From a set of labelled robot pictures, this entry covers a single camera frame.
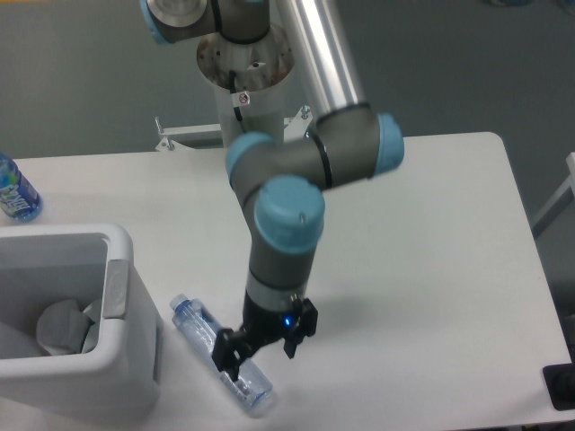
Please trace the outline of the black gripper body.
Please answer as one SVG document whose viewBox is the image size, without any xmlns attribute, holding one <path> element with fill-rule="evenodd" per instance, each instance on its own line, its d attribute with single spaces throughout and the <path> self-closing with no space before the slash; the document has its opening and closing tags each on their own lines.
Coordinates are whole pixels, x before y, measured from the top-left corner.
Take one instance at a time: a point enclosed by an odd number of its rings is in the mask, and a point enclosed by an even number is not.
<svg viewBox="0 0 575 431">
<path fill-rule="evenodd" d="M 245 294 L 243 301 L 243 324 L 246 356 L 252 358 L 260 349 L 284 340 L 284 352 L 289 359 L 296 354 L 296 343 L 290 338 L 295 329 L 297 316 L 293 310 L 275 312 L 263 309 Z"/>
</svg>

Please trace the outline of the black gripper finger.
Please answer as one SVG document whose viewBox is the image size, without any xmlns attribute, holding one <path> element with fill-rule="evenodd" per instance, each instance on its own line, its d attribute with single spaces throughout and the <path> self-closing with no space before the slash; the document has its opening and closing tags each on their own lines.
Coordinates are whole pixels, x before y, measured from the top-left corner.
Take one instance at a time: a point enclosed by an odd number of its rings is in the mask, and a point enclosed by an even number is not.
<svg viewBox="0 0 575 431">
<path fill-rule="evenodd" d="M 304 338 L 311 338 L 318 321 L 318 311 L 309 298 L 296 298 L 293 310 L 282 317 L 284 330 L 284 352 L 288 358 L 296 355 L 297 347 Z"/>
<path fill-rule="evenodd" d="M 212 360 L 219 372 L 228 374 L 233 382 L 239 378 L 240 367 L 251 356 L 252 348 L 246 331 L 223 328 L 218 331 Z"/>
</svg>

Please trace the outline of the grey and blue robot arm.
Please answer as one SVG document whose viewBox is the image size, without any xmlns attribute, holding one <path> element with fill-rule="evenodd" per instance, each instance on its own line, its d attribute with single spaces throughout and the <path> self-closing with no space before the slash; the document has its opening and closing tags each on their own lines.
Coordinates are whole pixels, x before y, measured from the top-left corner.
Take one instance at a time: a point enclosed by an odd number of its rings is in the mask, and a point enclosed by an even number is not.
<svg viewBox="0 0 575 431">
<path fill-rule="evenodd" d="M 226 172 L 252 246 L 242 325 L 217 333 L 212 358 L 236 379 L 260 348 L 282 341 L 293 356 L 315 334 L 318 312 L 305 290 L 323 232 L 323 193 L 396 169 L 402 131 L 368 103 L 333 1 L 281 1 L 281 27 L 266 1 L 144 1 L 140 8 L 157 41 L 200 39 L 198 64 L 232 111 Z M 314 122 L 307 135 L 281 144 L 253 121 L 253 98 L 295 67 Z"/>
</svg>

